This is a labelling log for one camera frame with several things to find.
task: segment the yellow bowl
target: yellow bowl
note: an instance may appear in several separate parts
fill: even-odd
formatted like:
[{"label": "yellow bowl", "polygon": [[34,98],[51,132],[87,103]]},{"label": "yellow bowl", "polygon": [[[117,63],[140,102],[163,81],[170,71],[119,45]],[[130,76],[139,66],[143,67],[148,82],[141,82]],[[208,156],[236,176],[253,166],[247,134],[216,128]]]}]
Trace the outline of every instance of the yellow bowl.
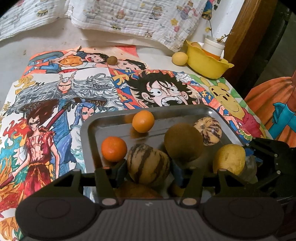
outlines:
[{"label": "yellow bowl", "polygon": [[188,45],[188,65],[197,73],[205,77],[218,79],[225,73],[226,70],[234,66],[233,64],[228,63],[225,59],[218,61],[213,57],[207,56],[199,43],[194,43],[194,46],[192,46],[193,42],[187,40],[186,42]]}]

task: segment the yellow fruit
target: yellow fruit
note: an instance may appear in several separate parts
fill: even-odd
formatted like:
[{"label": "yellow fruit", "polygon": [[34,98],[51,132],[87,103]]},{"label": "yellow fruit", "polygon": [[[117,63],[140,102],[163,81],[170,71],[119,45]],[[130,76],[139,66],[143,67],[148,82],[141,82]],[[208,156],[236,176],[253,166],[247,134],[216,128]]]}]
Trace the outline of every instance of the yellow fruit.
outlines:
[{"label": "yellow fruit", "polygon": [[213,172],[219,169],[227,169],[235,175],[239,175],[244,169],[246,152],[243,147],[236,144],[222,146],[216,153],[213,161]]},{"label": "yellow fruit", "polygon": [[133,117],[132,126],[139,133],[148,132],[154,125],[154,116],[148,110],[141,110]]},{"label": "yellow fruit", "polygon": [[202,48],[201,46],[200,46],[200,44],[199,43],[196,43],[196,42],[194,42],[194,43],[191,43],[191,45],[193,46],[193,47],[197,47],[197,48]]},{"label": "yellow fruit", "polygon": [[146,144],[135,144],[127,156],[128,173],[135,183],[158,186],[170,172],[170,159],[164,152]]},{"label": "yellow fruit", "polygon": [[188,56],[183,52],[174,53],[172,56],[172,62],[175,65],[181,66],[187,63]]}]

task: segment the wooden door frame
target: wooden door frame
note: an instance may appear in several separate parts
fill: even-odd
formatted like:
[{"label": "wooden door frame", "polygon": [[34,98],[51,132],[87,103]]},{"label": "wooden door frame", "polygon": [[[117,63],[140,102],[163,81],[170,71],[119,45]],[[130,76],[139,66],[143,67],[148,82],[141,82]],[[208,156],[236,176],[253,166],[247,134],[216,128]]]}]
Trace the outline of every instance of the wooden door frame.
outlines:
[{"label": "wooden door frame", "polygon": [[234,87],[252,60],[269,26],[278,0],[245,0],[225,44],[224,58],[234,67],[223,75]]}]

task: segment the winnie the pooh drawing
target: winnie the pooh drawing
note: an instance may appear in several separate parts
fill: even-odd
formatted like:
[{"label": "winnie the pooh drawing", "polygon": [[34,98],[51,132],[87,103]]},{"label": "winnie the pooh drawing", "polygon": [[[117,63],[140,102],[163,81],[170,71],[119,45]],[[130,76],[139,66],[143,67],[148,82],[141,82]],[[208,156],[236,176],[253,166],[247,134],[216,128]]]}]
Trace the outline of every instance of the winnie the pooh drawing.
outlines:
[{"label": "winnie the pooh drawing", "polygon": [[209,87],[211,94],[222,104],[222,110],[219,110],[219,113],[225,117],[226,121],[230,122],[227,119],[227,116],[233,116],[234,122],[237,130],[237,134],[241,134],[245,139],[251,140],[252,137],[261,137],[266,138],[266,133],[263,127],[258,123],[254,116],[251,115],[245,108],[241,107],[236,99],[228,92],[229,87],[221,82],[218,82],[218,86],[211,85],[205,78],[201,77],[200,80]]}]

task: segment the white container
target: white container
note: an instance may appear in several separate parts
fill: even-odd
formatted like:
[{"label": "white container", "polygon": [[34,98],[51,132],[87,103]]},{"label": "white container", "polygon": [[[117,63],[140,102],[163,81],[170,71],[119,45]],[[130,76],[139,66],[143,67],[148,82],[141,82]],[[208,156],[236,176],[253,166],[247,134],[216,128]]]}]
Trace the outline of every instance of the white container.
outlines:
[{"label": "white container", "polygon": [[211,36],[206,36],[205,43],[202,46],[203,51],[213,58],[220,60],[222,52],[225,48],[225,42],[217,42],[216,39]]}]

